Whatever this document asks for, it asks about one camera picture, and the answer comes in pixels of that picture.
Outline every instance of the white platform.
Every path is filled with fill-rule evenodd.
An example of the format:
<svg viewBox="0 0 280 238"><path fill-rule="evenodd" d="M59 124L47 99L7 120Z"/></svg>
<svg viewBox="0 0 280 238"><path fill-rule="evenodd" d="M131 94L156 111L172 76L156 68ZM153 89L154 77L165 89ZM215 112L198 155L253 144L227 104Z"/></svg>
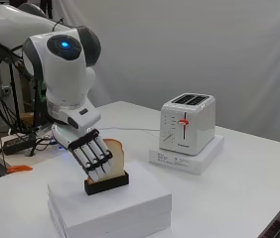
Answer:
<svg viewBox="0 0 280 238"><path fill-rule="evenodd" d="M88 196L85 178L49 183L49 209L60 238L143 238L171 225L172 196L138 163L130 184Z"/></svg>
<svg viewBox="0 0 280 238"><path fill-rule="evenodd" d="M214 138L196 156L189 156L163 149L150 150L150 162L200 176L222 150L224 138Z"/></svg>

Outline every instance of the toaster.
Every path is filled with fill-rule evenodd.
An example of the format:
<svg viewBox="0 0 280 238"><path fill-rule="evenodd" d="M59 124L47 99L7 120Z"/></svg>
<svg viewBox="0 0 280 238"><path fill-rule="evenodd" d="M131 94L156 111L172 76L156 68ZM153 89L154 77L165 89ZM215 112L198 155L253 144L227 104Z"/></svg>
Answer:
<svg viewBox="0 0 280 238"><path fill-rule="evenodd" d="M184 93L161 109L160 148L197 155L214 137L213 96Z"/></svg>

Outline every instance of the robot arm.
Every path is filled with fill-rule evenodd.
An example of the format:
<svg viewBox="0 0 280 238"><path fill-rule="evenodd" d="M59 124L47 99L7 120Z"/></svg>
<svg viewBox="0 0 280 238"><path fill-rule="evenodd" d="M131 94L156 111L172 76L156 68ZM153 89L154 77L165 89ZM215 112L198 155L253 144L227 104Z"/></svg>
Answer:
<svg viewBox="0 0 280 238"><path fill-rule="evenodd" d="M71 151L93 181L109 174L114 159L92 128L100 114L87 98L94 81L90 67L100 55L98 37L86 27L56 26L48 19L0 6L0 43L9 49L23 45L28 73L45 82L56 140Z"/></svg>

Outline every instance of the black base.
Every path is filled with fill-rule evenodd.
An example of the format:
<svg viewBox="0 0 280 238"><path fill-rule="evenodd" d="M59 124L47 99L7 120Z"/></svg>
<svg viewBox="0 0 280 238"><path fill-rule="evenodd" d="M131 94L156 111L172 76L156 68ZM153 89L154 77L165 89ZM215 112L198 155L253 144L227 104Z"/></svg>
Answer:
<svg viewBox="0 0 280 238"><path fill-rule="evenodd" d="M94 195L103 191L111 190L120 186L129 184L129 174L125 172L124 176L111 178L109 180L100 181L89 184L87 180L84 181L84 190L88 195Z"/></svg>

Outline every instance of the table surface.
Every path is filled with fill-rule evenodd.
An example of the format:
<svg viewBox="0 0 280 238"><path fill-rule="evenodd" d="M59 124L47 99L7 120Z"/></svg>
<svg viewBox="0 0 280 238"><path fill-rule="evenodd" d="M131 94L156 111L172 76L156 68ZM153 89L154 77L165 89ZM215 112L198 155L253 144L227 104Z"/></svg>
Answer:
<svg viewBox="0 0 280 238"><path fill-rule="evenodd" d="M280 143L216 127L225 137L223 150L197 177L148 163L159 133L143 130L159 129L159 111L126 102L99 110L96 127L102 137L121 141L126 163L138 161L173 194L172 227L150 238L257 237L280 211ZM66 167L83 171L69 153L56 148L6 161L36 165L29 173L0 178L0 238L56 238L47 207L48 181L59 179Z"/></svg>

